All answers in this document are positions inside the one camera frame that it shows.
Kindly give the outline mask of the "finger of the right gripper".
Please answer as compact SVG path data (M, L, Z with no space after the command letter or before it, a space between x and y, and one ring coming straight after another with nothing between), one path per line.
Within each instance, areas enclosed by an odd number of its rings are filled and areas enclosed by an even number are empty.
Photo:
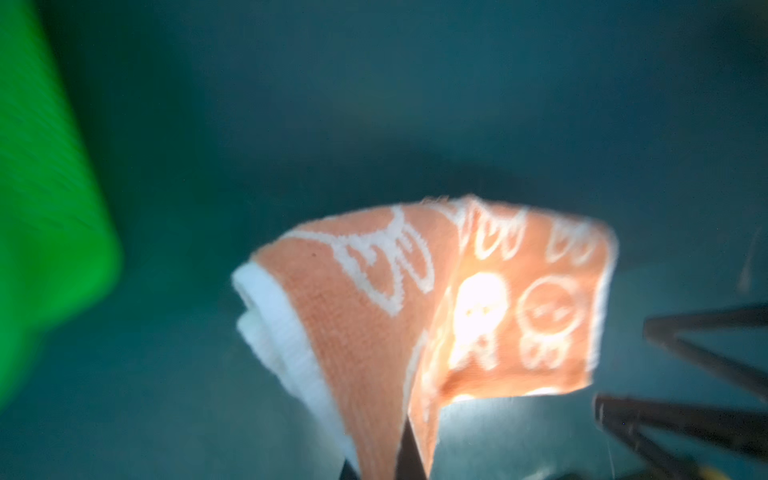
M595 421L667 479L702 479L703 471L663 449L645 427L692 438L765 463L767 413L598 394Z
M766 328L767 305L699 311L687 314L649 317L643 337L649 343L692 365L736 385L761 401L767 400L767 373L727 356L697 346L681 337L685 331Z

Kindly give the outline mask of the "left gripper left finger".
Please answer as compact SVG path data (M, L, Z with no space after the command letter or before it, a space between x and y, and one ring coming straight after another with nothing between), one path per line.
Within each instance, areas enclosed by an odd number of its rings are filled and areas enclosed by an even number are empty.
M344 461L339 480L360 480L358 473L348 460Z

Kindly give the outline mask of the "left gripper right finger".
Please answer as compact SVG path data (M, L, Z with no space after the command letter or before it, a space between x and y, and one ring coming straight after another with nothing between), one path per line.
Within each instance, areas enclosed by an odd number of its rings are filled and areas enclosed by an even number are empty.
M427 480L418 444L409 418L406 418L397 457L395 480Z

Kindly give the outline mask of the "orange jellyfish pattern towel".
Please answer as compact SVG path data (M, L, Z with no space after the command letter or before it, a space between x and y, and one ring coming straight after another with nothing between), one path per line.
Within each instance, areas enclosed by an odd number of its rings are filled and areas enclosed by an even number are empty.
M618 257L602 222L474 196L299 225L232 276L239 333L363 479L442 408L590 385Z

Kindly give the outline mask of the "green plastic basket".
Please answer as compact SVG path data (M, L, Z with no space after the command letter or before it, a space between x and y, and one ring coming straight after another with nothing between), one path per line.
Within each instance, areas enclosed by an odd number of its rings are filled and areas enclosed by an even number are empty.
M35 4L1 4L1 402L49 331L115 286L122 249Z

